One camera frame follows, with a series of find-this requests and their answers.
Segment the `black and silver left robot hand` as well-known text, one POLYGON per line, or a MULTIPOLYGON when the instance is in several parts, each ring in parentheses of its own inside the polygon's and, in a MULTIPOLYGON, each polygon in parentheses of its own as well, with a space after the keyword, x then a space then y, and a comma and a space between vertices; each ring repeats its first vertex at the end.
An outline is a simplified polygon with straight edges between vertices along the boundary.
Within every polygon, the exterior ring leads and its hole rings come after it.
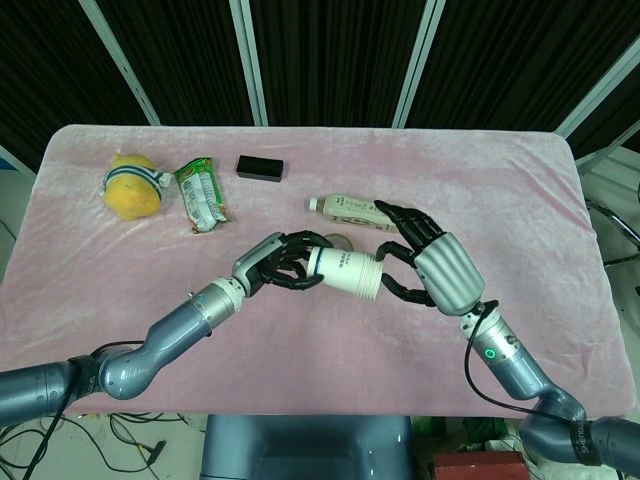
POLYGON ((231 276, 242 285, 246 298, 267 284, 292 291, 308 290, 324 279, 322 274, 307 274, 302 264, 310 260, 315 247, 332 248, 333 245, 322 235, 308 230, 276 232, 239 257, 231 276))

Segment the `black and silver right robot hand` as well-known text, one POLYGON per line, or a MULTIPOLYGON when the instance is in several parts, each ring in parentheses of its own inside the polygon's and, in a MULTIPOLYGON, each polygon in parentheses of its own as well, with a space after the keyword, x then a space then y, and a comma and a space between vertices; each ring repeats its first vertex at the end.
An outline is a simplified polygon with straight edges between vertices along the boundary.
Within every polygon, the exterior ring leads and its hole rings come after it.
POLYGON ((391 255, 404 262, 414 270, 422 288, 409 289, 387 273, 381 277, 382 285, 404 302, 434 307, 446 316, 461 317, 473 311, 485 282, 459 240, 421 210, 382 200, 374 205, 407 242, 405 246, 395 241, 381 244, 375 260, 391 255))

